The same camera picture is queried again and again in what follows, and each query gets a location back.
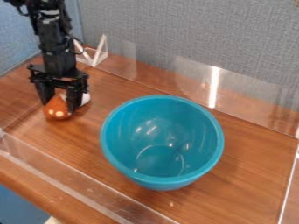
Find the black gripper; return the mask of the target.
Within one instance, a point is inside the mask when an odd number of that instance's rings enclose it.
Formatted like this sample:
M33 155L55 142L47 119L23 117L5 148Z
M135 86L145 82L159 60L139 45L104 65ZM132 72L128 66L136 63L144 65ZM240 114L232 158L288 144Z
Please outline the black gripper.
M31 83L36 87L41 103L55 95L55 88L67 89L68 111L80 107L83 95L89 92L88 75L77 69L75 45L40 45L41 65L28 65Z

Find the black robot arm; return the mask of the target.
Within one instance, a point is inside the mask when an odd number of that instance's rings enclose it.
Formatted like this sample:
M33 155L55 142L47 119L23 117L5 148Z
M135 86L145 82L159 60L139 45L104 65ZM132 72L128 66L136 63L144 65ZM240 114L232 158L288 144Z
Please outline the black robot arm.
M83 95L89 92L89 76L76 68L75 41L71 36L71 17L64 0L4 0L21 16L31 19L33 34L39 37L43 64L29 64L31 83L36 87L41 103L55 96L55 89L67 94L71 113L80 107Z

